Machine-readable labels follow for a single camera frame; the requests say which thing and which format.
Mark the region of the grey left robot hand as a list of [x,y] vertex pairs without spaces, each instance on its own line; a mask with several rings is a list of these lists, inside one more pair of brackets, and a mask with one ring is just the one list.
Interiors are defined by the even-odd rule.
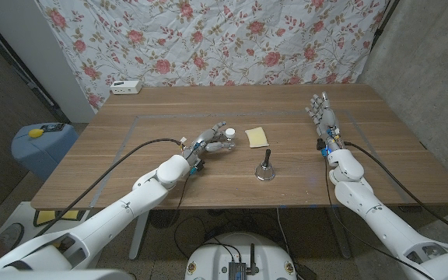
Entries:
[[183,149],[181,155],[190,166],[196,166],[201,161],[200,155],[205,152],[216,152],[220,149],[235,147],[235,131],[232,128],[220,131],[220,128],[225,125],[225,121],[217,123],[212,128],[203,131],[189,146]]

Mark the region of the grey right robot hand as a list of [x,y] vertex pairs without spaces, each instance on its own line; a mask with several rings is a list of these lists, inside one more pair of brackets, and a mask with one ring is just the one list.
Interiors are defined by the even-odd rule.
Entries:
[[306,107],[305,110],[316,126],[317,150],[326,157],[331,152],[343,149],[344,142],[341,139],[339,122],[331,108],[327,93],[322,92],[319,96],[314,94],[310,100],[310,107]]

